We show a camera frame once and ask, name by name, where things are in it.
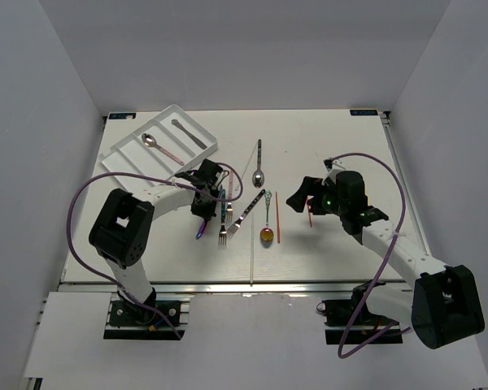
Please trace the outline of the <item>iridescent rainbow knife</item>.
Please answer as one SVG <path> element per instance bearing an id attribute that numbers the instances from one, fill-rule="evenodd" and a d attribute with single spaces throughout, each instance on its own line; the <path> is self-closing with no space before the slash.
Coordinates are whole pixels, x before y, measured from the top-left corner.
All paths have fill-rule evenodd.
<path id="1" fill-rule="evenodd" d="M 199 240 L 203 236 L 203 234 L 206 230 L 206 227 L 207 227 L 207 223 L 208 223 L 208 221 L 205 219 L 201 222 L 200 227 L 199 227 L 199 229 L 195 235 L 196 240 Z"/>

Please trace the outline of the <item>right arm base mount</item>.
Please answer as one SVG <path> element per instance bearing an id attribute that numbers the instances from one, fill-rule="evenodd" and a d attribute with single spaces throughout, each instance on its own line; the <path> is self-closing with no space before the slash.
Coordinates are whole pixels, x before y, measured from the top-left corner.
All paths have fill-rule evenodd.
<path id="1" fill-rule="evenodd" d="M 316 305 L 317 314 L 325 318 L 325 342 L 327 345 L 339 345 L 342 333 L 355 307 L 358 305 L 369 282 L 354 288 L 347 299 L 328 299 Z M 345 345 L 359 345 L 376 332 L 382 330 L 391 322 L 390 318 L 372 314 L 364 305 L 358 317 L 353 322 L 353 327 L 347 334 Z M 393 326 L 387 333 L 373 341 L 375 345 L 400 345 L 403 343 L 403 333 L 399 323 Z"/>

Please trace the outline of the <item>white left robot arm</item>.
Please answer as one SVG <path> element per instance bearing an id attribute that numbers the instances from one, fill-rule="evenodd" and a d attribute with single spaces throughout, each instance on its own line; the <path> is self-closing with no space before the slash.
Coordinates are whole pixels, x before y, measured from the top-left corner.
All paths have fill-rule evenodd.
<path id="1" fill-rule="evenodd" d="M 111 268 L 120 285 L 119 294 L 130 301 L 128 315 L 146 324 L 155 316 L 155 289 L 142 265 L 152 223 L 159 217 L 188 206 L 192 215 L 208 223 L 216 216 L 219 181 L 223 167 L 209 159 L 197 170 L 159 180 L 139 194 L 112 190 L 89 233 L 89 243 Z"/>

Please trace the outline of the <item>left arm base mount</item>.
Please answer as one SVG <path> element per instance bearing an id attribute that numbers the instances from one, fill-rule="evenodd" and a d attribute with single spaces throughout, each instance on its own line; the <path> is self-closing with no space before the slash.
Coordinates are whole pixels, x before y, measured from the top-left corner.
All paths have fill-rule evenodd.
<path id="1" fill-rule="evenodd" d="M 103 339 L 178 341 L 185 334 L 188 323 L 189 300 L 173 295 L 153 296 L 145 301 L 147 305 L 150 303 L 154 303 L 161 314 L 136 305 L 119 293 L 112 293 Z"/>

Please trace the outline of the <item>iridescent gold spoon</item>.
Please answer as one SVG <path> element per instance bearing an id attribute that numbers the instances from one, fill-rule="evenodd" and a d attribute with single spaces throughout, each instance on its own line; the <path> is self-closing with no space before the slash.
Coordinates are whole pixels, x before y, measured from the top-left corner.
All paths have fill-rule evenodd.
<path id="1" fill-rule="evenodd" d="M 270 205 L 272 200 L 272 193 L 268 190 L 264 193 L 264 201 L 265 201 L 265 224 L 264 227 L 260 230 L 259 238 L 261 243 L 264 247 L 269 247 L 274 239 L 274 231 L 269 225 L 270 220 Z"/>

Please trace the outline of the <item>silver ornate butter knife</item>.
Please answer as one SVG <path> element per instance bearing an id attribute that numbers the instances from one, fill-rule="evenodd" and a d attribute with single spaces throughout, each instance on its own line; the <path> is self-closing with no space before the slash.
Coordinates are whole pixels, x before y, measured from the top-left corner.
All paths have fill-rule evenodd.
<path id="1" fill-rule="evenodd" d="M 172 119 L 171 124 L 181 130 L 193 143 L 195 143 L 196 146 L 201 148 L 202 150 L 205 150 L 207 148 L 207 145 L 204 144 L 199 138 L 197 138 L 193 133 L 191 133 L 189 130 L 187 130 L 180 122 L 178 119 Z"/>

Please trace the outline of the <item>silver spoon pink handle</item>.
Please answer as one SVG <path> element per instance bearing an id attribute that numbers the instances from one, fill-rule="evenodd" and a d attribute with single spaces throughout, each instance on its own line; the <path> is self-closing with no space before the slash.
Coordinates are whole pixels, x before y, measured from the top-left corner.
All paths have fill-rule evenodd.
<path id="1" fill-rule="evenodd" d="M 164 154 L 168 158 L 170 158 L 172 161 L 175 163 L 179 164 L 180 166 L 184 166 L 185 163 L 179 159 L 176 155 L 172 154 L 170 151 L 165 149 L 163 146 L 159 145 L 156 141 L 156 139 L 149 133 L 143 133 L 141 135 L 142 142 L 144 143 L 145 146 L 148 148 L 153 148 L 158 150 L 160 153 Z"/>

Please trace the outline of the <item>silver spoon dark handle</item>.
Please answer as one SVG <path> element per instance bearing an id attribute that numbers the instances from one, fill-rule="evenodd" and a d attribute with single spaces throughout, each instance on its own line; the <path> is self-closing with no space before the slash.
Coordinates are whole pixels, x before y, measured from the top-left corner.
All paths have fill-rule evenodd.
<path id="1" fill-rule="evenodd" d="M 256 169 L 252 176 L 252 184 L 256 188 L 261 188 L 264 185 L 265 176 L 262 171 L 262 140 L 258 139 L 257 141 L 257 162 L 256 162 Z"/>

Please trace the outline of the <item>green handle fork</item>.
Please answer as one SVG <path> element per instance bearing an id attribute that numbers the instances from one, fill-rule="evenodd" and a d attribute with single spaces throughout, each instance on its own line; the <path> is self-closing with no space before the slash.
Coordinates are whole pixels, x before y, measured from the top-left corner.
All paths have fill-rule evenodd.
<path id="1" fill-rule="evenodd" d="M 220 230 L 218 235 L 218 244 L 222 249 L 226 246 L 227 242 L 227 230 L 225 227 L 226 223 L 226 192 L 224 188 L 220 189 Z"/>

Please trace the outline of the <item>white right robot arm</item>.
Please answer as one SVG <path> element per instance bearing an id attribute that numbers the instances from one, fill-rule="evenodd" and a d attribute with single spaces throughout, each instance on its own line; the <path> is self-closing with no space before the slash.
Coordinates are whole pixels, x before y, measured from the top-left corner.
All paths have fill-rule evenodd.
<path id="1" fill-rule="evenodd" d="M 466 266 L 447 265 L 399 235 L 389 217 L 369 205 L 359 172 L 341 171 L 326 179 L 307 176 L 286 203 L 298 213 L 339 217 L 344 231 L 379 255 L 410 288 L 405 292 L 376 279 L 356 287 L 349 324 L 385 317 L 412 329 L 430 349 L 484 331 L 473 273 Z"/>

